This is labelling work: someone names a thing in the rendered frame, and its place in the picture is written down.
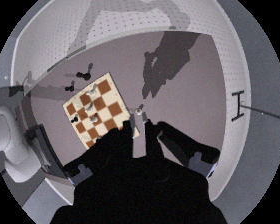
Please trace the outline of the brown and cream chessboard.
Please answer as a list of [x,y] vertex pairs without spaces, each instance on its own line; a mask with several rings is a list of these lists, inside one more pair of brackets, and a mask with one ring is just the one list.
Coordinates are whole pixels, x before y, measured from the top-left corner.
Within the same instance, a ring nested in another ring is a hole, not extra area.
[[[91,90],[96,91],[95,96],[86,95]],[[86,113],[85,109],[90,106],[93,111]],[[130,116],[109,73],[73,96],[63,108],[70,122],[78,118],[78,122],[71,124],[87,150],[113,127],[122,129],[122,121]],[[90,123],[94,116],[97,122]]]

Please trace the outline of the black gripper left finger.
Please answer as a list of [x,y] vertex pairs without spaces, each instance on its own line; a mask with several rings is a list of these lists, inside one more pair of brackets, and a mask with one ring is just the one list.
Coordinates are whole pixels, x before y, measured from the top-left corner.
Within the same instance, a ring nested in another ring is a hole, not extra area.
[[123,187],[127,157],[133,158],[134,114],[122,124],[121,130],[112,128],[80,157],[64,165],[63,171],[74,187],[102,168],[100,179],[107,190],[117,191]]

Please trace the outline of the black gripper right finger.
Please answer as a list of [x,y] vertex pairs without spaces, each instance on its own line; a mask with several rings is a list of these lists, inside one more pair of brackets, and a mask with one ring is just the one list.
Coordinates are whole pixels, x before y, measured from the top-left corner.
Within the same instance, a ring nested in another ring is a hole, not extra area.
[[142,117],[145,126],[146,174],[150,187],[161,189],[169,183],[170,170],[158,139],[184,167],[201,173],[206,179],[212,176],[220,150],[198,143],[164,121],[154,125],[147,119],[146,112],[142,112]]

